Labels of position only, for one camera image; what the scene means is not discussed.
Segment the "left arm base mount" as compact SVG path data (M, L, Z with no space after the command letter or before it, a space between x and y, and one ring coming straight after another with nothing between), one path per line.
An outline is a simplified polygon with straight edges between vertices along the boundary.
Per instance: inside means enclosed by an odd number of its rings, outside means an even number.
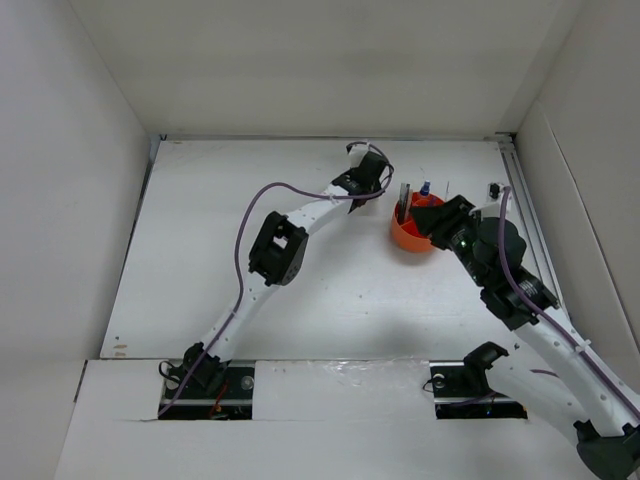
M231 362L222 374L222 383L207 393L190 379L178 398L180 368L161 361L159 373L164 380L158 407L160 420L251 420L255 386L255 362Z

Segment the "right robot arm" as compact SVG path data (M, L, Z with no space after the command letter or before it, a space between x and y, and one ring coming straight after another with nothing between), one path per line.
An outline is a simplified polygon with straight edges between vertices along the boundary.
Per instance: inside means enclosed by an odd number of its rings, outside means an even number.
M523 267L527 244L507 218L509 193L482 208L458 195L411 209L418 232L455 254L487 310L552 370L534 373L517 364L513 349L486 342L465 356L462 381L473 393L495 391L542 418L597 478L628 479L639 469L639 396Z

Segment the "black thin pen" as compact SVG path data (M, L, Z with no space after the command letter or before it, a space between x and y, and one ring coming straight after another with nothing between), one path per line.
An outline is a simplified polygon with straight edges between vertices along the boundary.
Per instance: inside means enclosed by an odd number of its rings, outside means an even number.
M407 217L409 214L409 209L411 207L412 201L412 189L409 183L403 183L403 197L402 197L402 206L399 212L401 216L398 217L400 223L404 223L407 221Z

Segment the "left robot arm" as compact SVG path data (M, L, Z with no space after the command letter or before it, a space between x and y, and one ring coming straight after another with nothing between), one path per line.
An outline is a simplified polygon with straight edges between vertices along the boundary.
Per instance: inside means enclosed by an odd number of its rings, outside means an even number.
M273 182L250 201L233 252L238 297L202 339L185 351L180 369L174 374L180 391L194 389L205 397L216 394L244 331L269 297L300 273L311 236L380 197L389 186L394 167L381 150L357 141L347 145L347 153L353 159L351 167L320 193ZM287 189L309 202L288 213L269 213L249 250L248 260L242 263L240 245L249 215L260 197L273 188Z

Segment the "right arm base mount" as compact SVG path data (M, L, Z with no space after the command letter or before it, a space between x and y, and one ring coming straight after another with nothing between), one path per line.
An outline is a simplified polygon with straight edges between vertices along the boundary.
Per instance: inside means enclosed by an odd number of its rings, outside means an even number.
M486 342L462 360L430 361L430 376L422 389L433 396L436 418L526 420L526 408L494 390L487 380L486 372L493 363L508 356L505 348Z

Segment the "orange highlighter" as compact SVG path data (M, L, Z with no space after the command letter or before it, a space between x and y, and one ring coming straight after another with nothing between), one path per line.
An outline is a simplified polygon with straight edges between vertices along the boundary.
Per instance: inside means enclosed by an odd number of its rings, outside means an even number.
M399 225L402 225L406 215L407 200L410 196L410 185L408 183L402 183L399 191L399 199L397 203L397 221Z

